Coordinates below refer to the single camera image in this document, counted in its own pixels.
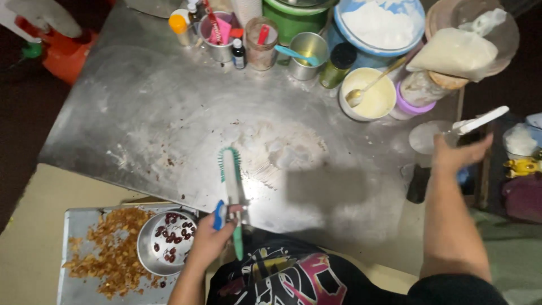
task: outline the person's hand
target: person's hand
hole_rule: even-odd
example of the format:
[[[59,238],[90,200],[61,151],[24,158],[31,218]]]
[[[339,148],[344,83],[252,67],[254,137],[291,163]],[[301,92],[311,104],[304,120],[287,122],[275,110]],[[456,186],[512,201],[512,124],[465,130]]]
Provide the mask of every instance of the person's hand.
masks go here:
[[[485,139],[460,148],[451,148],[442,134],[434,137],[433,171],[455,175],[462,167],[482,160],[493,142],[493,134]]]
[[[228,214],[242,211],[241,205],[228,207]],[[224,225],[220,231],[212,228],[215,222],[215,214],[211,213],[199,221],[194,243],[188,254],[187,266],[196,268],[198,271],[205,271],[207,267],[220,255],[222,249],[234,233],[237,226],[237,219]]]

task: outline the yellow toy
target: yellow toy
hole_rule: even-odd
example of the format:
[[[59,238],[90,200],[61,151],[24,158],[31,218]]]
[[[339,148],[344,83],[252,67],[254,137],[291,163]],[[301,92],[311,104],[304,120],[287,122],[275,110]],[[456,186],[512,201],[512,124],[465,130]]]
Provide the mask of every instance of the yellow toy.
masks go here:
[[[505,167],[510,167],[510,171],[506,174],[508,178],[517,176],[526,176],[540,171],[538,161],[531,157],[521,158],[517,160],[508,160],[503,164]]]

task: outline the person's arm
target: person's arm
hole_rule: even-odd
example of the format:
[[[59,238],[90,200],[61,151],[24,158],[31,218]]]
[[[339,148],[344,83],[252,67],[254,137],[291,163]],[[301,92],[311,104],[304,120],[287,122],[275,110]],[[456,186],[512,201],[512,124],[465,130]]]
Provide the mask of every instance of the person's arm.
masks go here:
[[[458,149],[435,136],[433,168],[425,197],[423,265],[420,278],[437,274],[470,274],[491,282],[482,239],[468,213],[456,174],[480,161],[493,136]]]
[[[228,212],[241,210],[240,205],[235,205],[230,206]],[[214,222],[215,215],[212,213],[199,221],[194,243],[167,305],[203,305],[205,271],[220,255],[237,225],[237,220],[234,220],[216,231],[212,228]]]

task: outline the gold spoon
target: gold spoon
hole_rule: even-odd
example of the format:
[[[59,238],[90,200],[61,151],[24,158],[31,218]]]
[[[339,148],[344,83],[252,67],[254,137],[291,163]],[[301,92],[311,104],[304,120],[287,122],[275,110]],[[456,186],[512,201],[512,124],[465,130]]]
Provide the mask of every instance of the gold spoon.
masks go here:
[[[346,102],[350,105],[350,107],[354,108],[356,107],[357,105],[359,105],[359,103],[362,102],[363,100],[363,95],[365,94],[365,92],[367,92],[367,90],[369,90],[374,84],[376,84],[379,80],[381,80],[384,76],[388,75],[388,73],[390,73],[391,71],[397,69],[399,66],[401,66],[402,64],[404,64],[404,62],[407,60],[406,57],[402,57],[400,59],[398,59],[393,65],[391,65],[386,71],[384,71],[384,73],[380,74],[374,81],[372,81],[370,84],[368,84],[367,86],[365,86],[365,88],[363,89],[354,89],[352,91],[350,91],[347,95],[346,95]]]

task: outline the metal table surface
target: metal table surface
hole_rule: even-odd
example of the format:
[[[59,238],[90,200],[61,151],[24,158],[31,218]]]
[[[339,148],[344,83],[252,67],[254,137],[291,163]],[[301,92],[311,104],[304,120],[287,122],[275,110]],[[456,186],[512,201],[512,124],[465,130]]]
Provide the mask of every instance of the metal table surface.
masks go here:
[[[411,120],[371,123],[349,119],[336,95],[284,66],[221,67],[204,48],[182,48],[167,20],[118,2],[40,162],[210,212],[226,197],[217,155],[231,145],[245,223],[414,273],[419,266],[390,265],[372,249],[397,239],[412,209],[401,174],[414,162],[410,130],[455,120],[461,95]]]

